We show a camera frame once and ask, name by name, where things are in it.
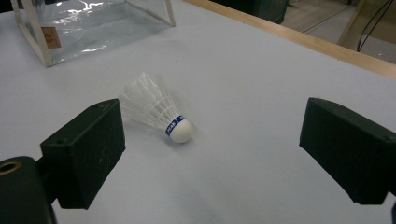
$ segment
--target transparent container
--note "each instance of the transparent container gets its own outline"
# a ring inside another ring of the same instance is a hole
[[[175,26],[170,0],[11,0],[42,63],[111,49]]]

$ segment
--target blue band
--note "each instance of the blue band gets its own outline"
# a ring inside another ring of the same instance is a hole
[[[168,125],[168,127],[165,130],[165,133],[168,134],[168,136],[171,135],[171,132],[175,129],[175,127],[184,119],[183,116],[178,116],[172,122]]]

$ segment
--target white tabletop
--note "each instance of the white tabletop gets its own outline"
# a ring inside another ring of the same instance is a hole
[[[396,131],[396,81],[174,0],[177,27],[122,48],[44,68],[0,15],[1,160],[40,158],[39,144],[89,105],[116,98],[142,71],[163,76],[194,123],[184,145],[125,125],[126,150],[88,211],[60,224],[384,223],[383,205],[354,204],[299,147],[308,97]]]

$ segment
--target shuttlecock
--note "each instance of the shuttlecock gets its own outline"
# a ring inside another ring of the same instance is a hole
[[[119,99],[124,118],[159,128],[177,143],[191,139],[192,125],[177,113],[160,76],[143,73],[125,87]]]

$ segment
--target wooden table edge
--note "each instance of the wooden table edge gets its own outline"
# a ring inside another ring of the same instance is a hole
[[[258,17],[225,7],[209,0],[184,1],[209,11],[216,12],[230,19],[241,21],[242,23],[270,32],[274,35],[278,35],[301,46],[326,54],[330,57],[333,57],[334,59],[353,64],[384,77],[396,79],[396,64],[394,63],[379,60],[377,58],[359,53],[355,50],[347,49],[317,37],[291,30],[290,28],[262,20]]]

